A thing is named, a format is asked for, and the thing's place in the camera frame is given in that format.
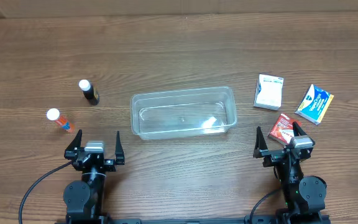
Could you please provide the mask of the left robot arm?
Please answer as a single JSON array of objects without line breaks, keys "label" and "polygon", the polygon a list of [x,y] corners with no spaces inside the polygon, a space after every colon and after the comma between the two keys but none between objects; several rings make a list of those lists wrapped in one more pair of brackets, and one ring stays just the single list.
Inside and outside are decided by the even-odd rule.
[{"label": "left robot arm", "polygon": [[106,174],[115,172],[117,165],[125,164],[120,135],[116,134],[115,159],[104,157],[103,141],[89,141],[82,147],[81,137],[82,130],[79,130],[64,153],[73,168],[81,172],[81,179],[68,184],[63,192],[66,222],[112,223],[102,207]]}]

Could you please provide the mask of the dark bottle white cap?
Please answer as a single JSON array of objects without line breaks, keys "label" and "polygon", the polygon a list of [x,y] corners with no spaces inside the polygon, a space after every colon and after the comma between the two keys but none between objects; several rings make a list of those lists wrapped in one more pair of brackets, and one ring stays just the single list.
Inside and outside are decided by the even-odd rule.
[{"label": "dark bottle white cap", "polygon": [[80,80],[78,85],[91,105],[97,105],[99,103],[99,93],[90,81]]}]

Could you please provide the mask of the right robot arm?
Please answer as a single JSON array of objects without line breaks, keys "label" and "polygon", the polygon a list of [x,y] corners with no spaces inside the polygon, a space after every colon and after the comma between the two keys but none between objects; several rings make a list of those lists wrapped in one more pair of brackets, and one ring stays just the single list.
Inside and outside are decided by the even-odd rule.
[{"label": "right robot arm", "polygon": [[[280,188],[268,193],[260,199],[251,210],[246,223],[330,223],[327,215],[322,216],[325,209],[327,193],[326,182],[317,176],[305,176],[301,162],[309,159],[315,142],[299,126],[293,123],[294,137],[281,150],[268,150],[261,127],[257,127],[254,158],[262,158],[264,167],[273,167]],[[257,215],[257,207],[277,192],[283,192],[286,207],[276,210],[274,215]]]}]

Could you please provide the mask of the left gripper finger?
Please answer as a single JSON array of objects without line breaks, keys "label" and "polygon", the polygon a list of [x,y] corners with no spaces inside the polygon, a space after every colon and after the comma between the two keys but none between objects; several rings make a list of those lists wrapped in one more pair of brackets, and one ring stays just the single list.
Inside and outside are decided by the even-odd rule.
[{"label": "left gripper finger", "polygon": [[66,151],[74,151],[76,148],[81,147],[82,130],[80,129],[72,142],[65,149]]},{"label": "left gripper finger", "polygon": [[123,159],[124,158],[124,151],[123,151],[123,148],[122,148],[119,131],[117,131],[117,133],[116,133],[115,155],[116,155],[117,159]]}]

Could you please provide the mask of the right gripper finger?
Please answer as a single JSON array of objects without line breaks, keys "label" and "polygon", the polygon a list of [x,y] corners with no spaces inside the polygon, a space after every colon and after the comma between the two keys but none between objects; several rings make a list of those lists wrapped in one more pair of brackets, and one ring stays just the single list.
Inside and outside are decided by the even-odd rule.
[{"label": "right gripper finger", "polygon": [[264,135],[262,133],[261,127],[258,126],[257,127],[257,132],[256,132],[256,142],[255,142],[255,147],[254,147],[254,151],[259,151],[259,150],[267,150],[267,144],[265,142],[265,138]]},{"label": "right gripper finger", "polygon": [[294,121],[292,123],[292,126],[293,126],[294,137],[296,137],[296,136],[306,136],[306,133],[302,130],[301,126],[296,121]]}]

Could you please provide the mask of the orange tube white cap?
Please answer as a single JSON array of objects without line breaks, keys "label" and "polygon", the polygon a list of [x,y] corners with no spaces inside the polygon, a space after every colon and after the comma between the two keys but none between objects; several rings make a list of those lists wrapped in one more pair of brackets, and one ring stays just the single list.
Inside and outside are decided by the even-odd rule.
[{"label": "orange tube white cap", "polygon": [[64,117],[58,109],[56,109],[56,108],[49,109],[47,111],[46,116],[47,116],[47,119],[57,123],[59,125],[59,127],[64,129],[65,131],[67,131],[69,133],[72,133],[74,131],[73,124],[71,122],[69,122],[69,120],[67,120],[66,117]]}]

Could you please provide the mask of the white medicine box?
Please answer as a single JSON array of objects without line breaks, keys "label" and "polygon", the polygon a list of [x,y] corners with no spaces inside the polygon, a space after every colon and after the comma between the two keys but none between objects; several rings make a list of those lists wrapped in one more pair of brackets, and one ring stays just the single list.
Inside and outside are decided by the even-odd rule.
[{"label": "white medicine box", "polygon": [[254,106],[269,110],[278,110],[282,105],[282,77],[259,74],[255,89]]}]

